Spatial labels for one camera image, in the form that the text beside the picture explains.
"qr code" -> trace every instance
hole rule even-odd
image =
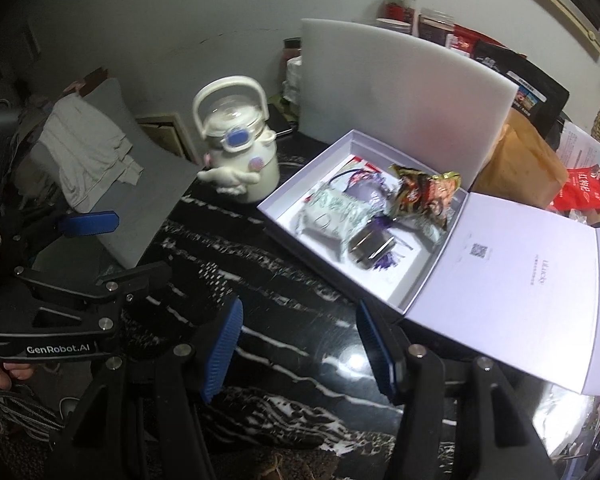
[[[487,255],[488,247],[486,245],[474,244],[471,248],[471,256],[478,256],[478,258],[484,258]]]

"red bag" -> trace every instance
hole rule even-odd
[[[600,211],[600,167],[567,170],[569,179],[554,198],[554,207],[558,211]]]

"wall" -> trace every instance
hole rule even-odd
[[[304,17],[365,20],[381,0],[19,0],[0,28],[0,49],[29,19],[42,49],[26,74],[55,96],[98,66],[120,78],[138,114],[177,111],[194,131],[190,103],[215,78],[252,76],[269,94],[282,39]],[[418,0],[497,38],[571,92],[566,112],[589,130],[600,108],[600,60],[593,60],[533,0]]]

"open box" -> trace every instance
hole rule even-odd
[[[340,264],[329,248],[294,229],[304,199],[351,155],[384,171],[397,163],[435,173],[377,139],[349,132],[258,206],[277,241],[354,301],[382,301],[478,352],[600,395],[600,228],[459,189],[446,238],[433,250],[421,247],[402,274],[382,282],[373,275],[382,270]]]

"blue button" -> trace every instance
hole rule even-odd
[[[238,146],[249,142],[249,133],[247,130],[234,130],[227,133],[224,136],[224,140],[226,141],[227,145],[231,146],[232,148],[237,148]]]

